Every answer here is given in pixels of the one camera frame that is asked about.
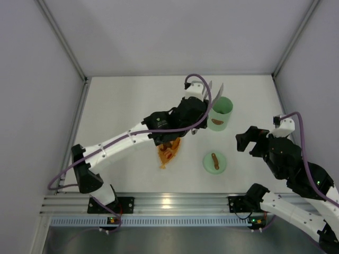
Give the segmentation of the food pieces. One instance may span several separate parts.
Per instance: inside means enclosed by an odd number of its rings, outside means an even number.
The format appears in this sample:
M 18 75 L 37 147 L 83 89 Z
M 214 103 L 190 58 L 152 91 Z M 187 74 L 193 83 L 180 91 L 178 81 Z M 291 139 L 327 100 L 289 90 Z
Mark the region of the food pieces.
M 169 159 L 175 155 L 180 147 L 180 138 L 160 145 L 160 151 Z

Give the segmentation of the green lid with leather strap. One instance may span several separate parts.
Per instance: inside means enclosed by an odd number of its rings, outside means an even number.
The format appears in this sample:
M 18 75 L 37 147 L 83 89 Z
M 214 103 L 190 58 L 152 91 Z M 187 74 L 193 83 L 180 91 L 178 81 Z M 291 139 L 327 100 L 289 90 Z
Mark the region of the green lid with leather strap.
M 205 171 L 213 175 L 222 174 L 227 168 L 226 156 L 216 151 L 206 154 L 202 163 Z

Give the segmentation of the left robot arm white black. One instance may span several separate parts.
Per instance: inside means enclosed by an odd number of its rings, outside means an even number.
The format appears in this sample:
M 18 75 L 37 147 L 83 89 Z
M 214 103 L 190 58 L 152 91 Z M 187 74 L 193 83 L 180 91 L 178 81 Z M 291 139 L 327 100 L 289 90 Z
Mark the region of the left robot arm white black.
M 205 129 L 210 103 L 197 97 L 182 98 L 177 107 L 158 111 L 144 118 L 127 132 L 94 146 L 72 147 L 73 170 L 82 194 L 90 194 L 102 205 L 115 206 L 118 198 L 113 186 L 104 182 L 100 172 L 109 163 L 137 150 L 144 144 L 154 143 L 162 151 L 179 146 L 180 138 L 191 129 Z

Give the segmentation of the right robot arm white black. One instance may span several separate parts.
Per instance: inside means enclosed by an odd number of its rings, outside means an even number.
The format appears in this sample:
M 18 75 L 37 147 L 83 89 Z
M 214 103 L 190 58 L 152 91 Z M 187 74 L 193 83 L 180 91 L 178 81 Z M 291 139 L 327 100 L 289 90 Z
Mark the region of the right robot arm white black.
M 284 201 L 263 185 L 254 183 L 242 198 L 242 204 L 253 212 L 272 213 L 308 234 L 325 253 L 338 253 L 338 191 L 334 181 L 321 166 L 303 162 L 302 151 L 288 137 L 275 137 L 268 130 L 250 126 L 236 135 L 237 150 L 250 151 L 262 158 L 278 180 L 304 198 L 317 215 Z

